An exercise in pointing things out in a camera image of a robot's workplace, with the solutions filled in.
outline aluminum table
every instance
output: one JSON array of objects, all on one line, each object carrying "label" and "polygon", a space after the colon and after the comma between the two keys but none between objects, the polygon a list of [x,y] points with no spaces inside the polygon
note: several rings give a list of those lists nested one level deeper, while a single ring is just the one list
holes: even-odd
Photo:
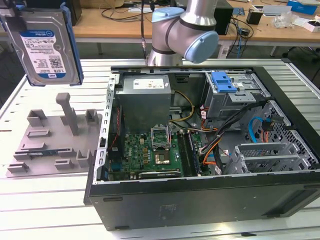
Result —
[{"label": "aluminum table", "polygon": [[[29,124],[26,117],[30,110],[61,115],[56,95],[69,92],[77,114],[92,108],[102,112],[111,66],[142,66],[144,61],[97,59],[82,60],[81,64],[85,76],[82,86],[32,87],[24,77],[0,110],[0,239],[243,239],[241,233],[255,234],[251,240],[319,238],[320,199],[288,218],[108,232],[94,207],[83,204],[86,173],[6,178],[7,166]],[[320,134],[320,91],[292,63],[280,59],[210,59],[203,65],[264,67]]]}]

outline green circuit board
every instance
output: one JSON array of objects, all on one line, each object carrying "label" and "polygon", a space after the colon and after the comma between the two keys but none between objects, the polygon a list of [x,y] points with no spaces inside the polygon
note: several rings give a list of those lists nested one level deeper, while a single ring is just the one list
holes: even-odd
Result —
[{"label": "green circuit board", "polygon": [[[154,138],[161,143],[165,140],[160,134],[156,134]],[[169,150],[154,150],[150,133],[126,134],[122,170],[124,172],[179,171],[183,176],[177,133],[172,133],[170,138]],[[199,151],[199,147],[202,147],[200,135],[192,134],[192,141],[195,149]]]}]

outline sticker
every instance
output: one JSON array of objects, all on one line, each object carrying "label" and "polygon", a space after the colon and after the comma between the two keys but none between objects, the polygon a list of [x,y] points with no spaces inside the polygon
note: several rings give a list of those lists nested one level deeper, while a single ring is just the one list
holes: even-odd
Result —
[{"label": "sticker", "polygon": [[60,79],[66,75],[61,54],[55,50],[57,42],[51,30],[27,30],[20,37],[30,58],[34,71],[45,79]]},{"label": "sticker", "polygon": [[201,111],[201,118],[202,118],[202,119],[207,119],[207,113],[206,113],[206,111]]},{"label": "sticker", "polygon": [[239,87],[243,87],[244,85],[243,85],[241,82],[234,82],[234,83],[233,83],[233,86],[234,86],[235,88],[239,88]]},{"label": "sticker", "polygon": [[135,79],[133,80],[133,89],[164,89],[164,80],[162,78],[154,79]]},{"label": "sticker", "polygon": [[217,165],[215,166],[215,169],[214,169],[214,170],[215,170],[215,172],[216,172],[217,174],[221,175],[221,173],[222,173],[222,172],[221,172],[221,169],[220,169]]},{"label": "sticker", "polygon": [[30,152],[28,153],[29,156],[42,156],[43,153],[42,152]]},{"label": "sticker", "polygon": [[223,150],[223,153],[221,153],[220,156],[222,156],[222,157],[224,157],[224,156],[229,156],[229,150],[228,150],[228,149]]},{"label": "sticker", "polygon": [[177,204],[161,205],[158,212],[159,220],[170,220],[174,218],[177,211]]}]

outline ram slot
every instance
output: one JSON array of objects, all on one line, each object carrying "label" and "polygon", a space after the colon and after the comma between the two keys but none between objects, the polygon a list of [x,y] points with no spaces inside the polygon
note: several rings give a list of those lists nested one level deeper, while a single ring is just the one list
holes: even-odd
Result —
[{"label": "ram slot", "polygon": [[181,165],[183,169],[183,175],[185,177],[193,177],[197,175],[194,159],[193,150],[190,146],[189,134],[178,133],[178,146],[180,152]]}]

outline wooden desk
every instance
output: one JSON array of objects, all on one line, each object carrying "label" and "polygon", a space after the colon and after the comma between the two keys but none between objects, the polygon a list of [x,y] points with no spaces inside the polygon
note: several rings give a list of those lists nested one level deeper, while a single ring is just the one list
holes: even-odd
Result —
[{"label": "wooden desk", "polygon": [[[273,0],[266,0],[273,5],[279,5],[279,2]],[[244,8],[248,10],[250,8],[249,3],[228,1],[233,7]],[[255,5],[264,5],[259,0],[255,0]],[[108,10],[105,14],[110,16],[111,10]],[[128,16],[137,15],[138,13],[115,12],[113,18],[125,18]],[[312,19],[313,16],[300,14],[294,12],[294,14],[300,17]],[[245,12],[245,16],[238,16],[237,18],[246,21],[248,11]],[[252,38],[247,42],[247,45],[256,46],[288,46],[288,47],[320,47],[320,32],[310,32],[303,27],[295,26],[295,28],[280,28],[276,29],[272,20],[274,17],[262,16],[259,25],[251,25],[254,29]],[[144,34],[147,43],[152,41],[152,24],[150,20],[152,14],[145,14],[144,21]],[[141,42],[141,30],[140,21],[135,22],[117,22],[101,16],[101,11],[95,8],[82,9],[82,16],[76,26],[73,27],[74,34],[77,42],[83,43],[140,43]],[[1,36],[5,36],[6,33],[0,32]],[[219,58],[225,58],[229,47],[232,45],[236,38],[236,28],[232,25],[229,27],[227,35],[219,36],[219,44],[221,45]],[[98,44],[99,51],[101,52],[101,45]]]}]

